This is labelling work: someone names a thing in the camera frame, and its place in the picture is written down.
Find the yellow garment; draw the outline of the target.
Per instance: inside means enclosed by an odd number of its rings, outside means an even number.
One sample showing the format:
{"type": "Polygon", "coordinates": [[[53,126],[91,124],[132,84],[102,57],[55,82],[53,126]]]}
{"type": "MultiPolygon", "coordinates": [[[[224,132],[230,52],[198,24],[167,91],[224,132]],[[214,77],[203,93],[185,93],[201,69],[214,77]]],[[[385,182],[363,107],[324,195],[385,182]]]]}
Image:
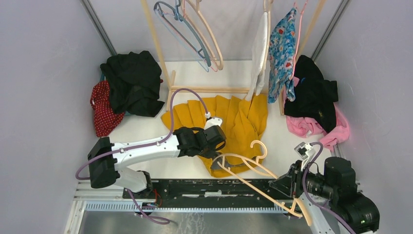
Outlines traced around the yellow garment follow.
{"type": "Polygon", "coordinates": [[[175,105],[171,112],[161,116],[168,129],[181,127],[204,127],[206,123],[205,109],[212,117],[223,120],[221,128],[226,136],[226,145],[221,153],[233,153],[253,159],[261,154],[259,145],[251,147],[254,140],[260,140],[266,129],[268,108],[267,96],[254,96],[250,101],[232,96],[205,97],[204,103],[189,100],[187,103],[175,105]]]}

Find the white garment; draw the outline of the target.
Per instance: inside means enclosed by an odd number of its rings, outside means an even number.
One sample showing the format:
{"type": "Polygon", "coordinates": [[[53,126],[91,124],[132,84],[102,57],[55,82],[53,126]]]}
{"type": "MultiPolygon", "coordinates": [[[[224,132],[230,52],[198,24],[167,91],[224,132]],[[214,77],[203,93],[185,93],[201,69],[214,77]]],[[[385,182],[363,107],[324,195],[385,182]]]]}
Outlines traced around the white garment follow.
{"type": "Polygon", "coordinates": [[[257,34],[252,45],[252,68],[251,68],[251,83],[249,91],[245,96],[247,101],[250,101],[255,94],[261,93],[264,87],[265,71],[262,74],[261,70],[264,62],[265,44],[266,44],[266,13],[264,12],[257,29],[257,34]]]}

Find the blue floral skirt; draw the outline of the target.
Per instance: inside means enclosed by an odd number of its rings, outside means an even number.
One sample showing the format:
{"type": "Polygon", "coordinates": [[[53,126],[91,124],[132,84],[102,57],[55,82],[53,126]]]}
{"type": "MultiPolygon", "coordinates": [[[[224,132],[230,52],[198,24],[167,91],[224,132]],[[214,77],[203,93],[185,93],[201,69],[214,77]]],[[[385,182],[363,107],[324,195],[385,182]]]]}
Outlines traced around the blue floral skirt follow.
{"type": "Polygon", "coordinates": [[[270,34],[270,75],[267,102],[274,103],[285,88],[286,96],[294,101],[293,65],[296,53],[296,8],[292,8],[275,26],[270,34]]]}

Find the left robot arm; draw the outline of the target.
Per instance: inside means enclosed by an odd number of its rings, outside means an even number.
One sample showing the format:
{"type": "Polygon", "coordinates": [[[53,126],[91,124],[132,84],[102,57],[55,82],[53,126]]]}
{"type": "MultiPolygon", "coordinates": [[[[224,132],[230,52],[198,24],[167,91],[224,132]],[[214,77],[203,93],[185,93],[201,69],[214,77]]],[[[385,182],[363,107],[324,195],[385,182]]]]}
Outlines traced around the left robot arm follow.
{"type": "Polygon", "coordinates": [[[152,139],[150,143],[111,143],[109,137],[98,140],[87,155],[91,187],[94,189],[117,185],[127,188],[141,198],[152,195],[149,173],[134,171],[129,166],[160,158],[201,156],[215,159],[226,144],[218,125],[207,129],[181,127],[170,136],[152,139]]]}

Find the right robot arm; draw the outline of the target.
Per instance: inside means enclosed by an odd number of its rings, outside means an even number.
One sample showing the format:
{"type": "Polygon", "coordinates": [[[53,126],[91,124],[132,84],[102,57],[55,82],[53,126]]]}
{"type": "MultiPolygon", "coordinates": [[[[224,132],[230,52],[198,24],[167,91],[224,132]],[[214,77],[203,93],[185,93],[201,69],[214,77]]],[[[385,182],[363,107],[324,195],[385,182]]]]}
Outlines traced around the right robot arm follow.
{"type": "Polygon", "coordinates": [[[324,161],[323,174],[301,171],[302,161],[290,166],[289,171],[269,186],[288,199],[305,191],[326,198],[331,210],[342,218],[357,234],[377,231],[380,214],[377,206],[357,190],[356,173],[351,162],[340,157],[324,161]]]}

